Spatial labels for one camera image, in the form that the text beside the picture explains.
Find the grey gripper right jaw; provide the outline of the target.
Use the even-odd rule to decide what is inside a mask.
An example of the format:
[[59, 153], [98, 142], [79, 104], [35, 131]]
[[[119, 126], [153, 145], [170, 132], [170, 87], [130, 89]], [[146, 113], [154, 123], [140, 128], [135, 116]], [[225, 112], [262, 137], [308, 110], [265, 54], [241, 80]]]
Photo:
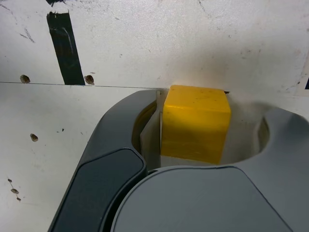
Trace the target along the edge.
[[309, 123], [272, 109], [257, 155], [210, 167], [160, 168], [124, 198], [113, 232], [306, 232]]

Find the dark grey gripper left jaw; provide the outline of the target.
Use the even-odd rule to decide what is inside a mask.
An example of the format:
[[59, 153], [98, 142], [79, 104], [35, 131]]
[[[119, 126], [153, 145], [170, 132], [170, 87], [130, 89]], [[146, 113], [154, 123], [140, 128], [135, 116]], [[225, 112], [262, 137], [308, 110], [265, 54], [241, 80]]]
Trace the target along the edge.
[[51, 232], [108, 232], [127, 193], [147, 176], [140, 134], [156, 111], [156, 91], [137, 91], [95, 127], [49, 227]]

